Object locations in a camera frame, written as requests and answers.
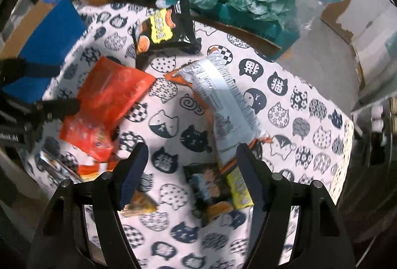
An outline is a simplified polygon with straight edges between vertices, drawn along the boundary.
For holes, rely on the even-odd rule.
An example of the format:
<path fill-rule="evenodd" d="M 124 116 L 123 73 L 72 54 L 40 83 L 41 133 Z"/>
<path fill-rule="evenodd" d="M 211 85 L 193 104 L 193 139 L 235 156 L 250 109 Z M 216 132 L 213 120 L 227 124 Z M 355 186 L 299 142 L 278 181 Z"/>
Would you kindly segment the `orange yellow snack bag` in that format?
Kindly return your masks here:
<path fill-rule="evenodd" d="M 125 205 L 120 214 L 123 217 L 134 217 L 155 212 L 157 204 L 144 192 L 135 191 L 129 204 Z"/>

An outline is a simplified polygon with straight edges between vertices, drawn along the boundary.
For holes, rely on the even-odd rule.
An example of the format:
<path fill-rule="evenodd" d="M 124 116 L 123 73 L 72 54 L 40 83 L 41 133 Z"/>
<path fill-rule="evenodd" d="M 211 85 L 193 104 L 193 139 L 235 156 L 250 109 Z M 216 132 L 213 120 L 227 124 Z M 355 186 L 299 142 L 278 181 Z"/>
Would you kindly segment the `red snack bag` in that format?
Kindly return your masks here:
<path fill-rule="evenodd" d="M 115 128 L 154 82 L 146 72 L 100 58 L 77 95 L 79 112 L 65 117 L 59 138 L 97 162 L 107 161 L 114 150 Z"/>

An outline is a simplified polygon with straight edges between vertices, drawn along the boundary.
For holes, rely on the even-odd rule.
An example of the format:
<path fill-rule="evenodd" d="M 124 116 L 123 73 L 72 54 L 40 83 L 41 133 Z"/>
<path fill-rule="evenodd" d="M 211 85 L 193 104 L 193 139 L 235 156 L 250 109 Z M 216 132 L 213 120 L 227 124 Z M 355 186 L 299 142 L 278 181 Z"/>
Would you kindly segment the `silver white chip bag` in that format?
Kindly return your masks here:
<path fill-rule="evenodd" d="M 167 73 L 165 79 L 192 88 L 202 106 L 211 112 L 220 168 L 235 159 L 239 144 L 252 146 L 270 138 L 233 81 L 219 51 Z"/>

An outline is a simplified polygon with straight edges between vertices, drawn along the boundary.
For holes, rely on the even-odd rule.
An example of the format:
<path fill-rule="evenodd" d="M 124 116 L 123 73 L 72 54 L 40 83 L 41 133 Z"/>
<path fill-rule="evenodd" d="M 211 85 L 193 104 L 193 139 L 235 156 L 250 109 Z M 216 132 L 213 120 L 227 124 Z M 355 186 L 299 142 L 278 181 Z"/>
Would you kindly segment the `black yellow snack bag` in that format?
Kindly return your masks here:
<path fill-rule="evenodd" d="M 137 55 L 199 45 L 187 0 L 155 10 L 148 18 L 134 24 L 132 37 Z"/>

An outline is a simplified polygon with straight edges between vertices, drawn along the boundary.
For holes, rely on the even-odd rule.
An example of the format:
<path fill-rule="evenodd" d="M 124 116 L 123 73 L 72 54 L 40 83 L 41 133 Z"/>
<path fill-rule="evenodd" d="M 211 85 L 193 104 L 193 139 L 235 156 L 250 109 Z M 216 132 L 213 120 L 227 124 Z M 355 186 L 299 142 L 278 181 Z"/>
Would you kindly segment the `blue cardboard box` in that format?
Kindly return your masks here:
<path fill-rule="evenodd" d="M 59 67 L 85 30 L 70 0 L 39 0 L 6 40 L 1 58 Z"/>

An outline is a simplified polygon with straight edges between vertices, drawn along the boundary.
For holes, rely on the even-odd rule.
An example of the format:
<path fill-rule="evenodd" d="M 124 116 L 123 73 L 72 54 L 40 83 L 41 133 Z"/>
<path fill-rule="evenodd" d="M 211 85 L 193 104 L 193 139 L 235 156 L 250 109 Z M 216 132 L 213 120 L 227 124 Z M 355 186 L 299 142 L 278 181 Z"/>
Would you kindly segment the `cat pattern tablecloth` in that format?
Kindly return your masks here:
<path fill-rule="evenodd" d="M 45 99 L 77 95 L 100 58 L 121 65 L 135 63 L 132 27 L 154 10 L 113 3 L 80 7 L 88 30 L 67 54 L 61 75 L 53 78 Z M 141 189 L 158 204 L 152 213 L 125 217 L 121 222 L 143 268 L 242 268 L 248 247 L 253 207 L 234 210 L 201 225 L 194 193 L 183 167 L 216 162 L 212 134 L 204 110 L 188 86 L 165 79 L 165 74 L 212 51 L 222 55 L 226 68 L 244 95 L 252 114 L 265 128 L 271 143 L 254 149 L 272 172 L 291 182 L 322 181 L 337 201 L 346 176 L 353 122 L 309 83 L 270 61 L 237 37 L 195 23 L 198 50 L 171 49 L 149 57 L 145 68 L 156 81 L 121 120 L 115 154 L 124 159 L 139 142 L 149 147 L 150 158 Z M 55 175 L 44 168 L 54 157 L 67 167 L 94 171 L 104 166 L 76 146 L 59 139 L 61 122 L 47 123 L 32 152 L 20 151 L 23 165 L 39 186 L 52 195 Z"/>

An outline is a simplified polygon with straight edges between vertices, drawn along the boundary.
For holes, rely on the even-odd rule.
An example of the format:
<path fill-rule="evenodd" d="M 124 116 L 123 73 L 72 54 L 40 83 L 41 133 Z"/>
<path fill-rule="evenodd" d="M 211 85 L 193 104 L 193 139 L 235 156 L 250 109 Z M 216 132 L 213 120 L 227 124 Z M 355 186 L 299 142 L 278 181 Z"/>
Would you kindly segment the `teal cardboard box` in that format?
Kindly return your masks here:
<path fill-rule="evenodd" d="M 199 22 L 241 39 L 271 59 L 282 56 L 300 37 L 295 26 L 281 28 L 278 22 L 256 21 L 224 4 L 217 4 L 211 10 L 194 5 L 190 9 Z"/>

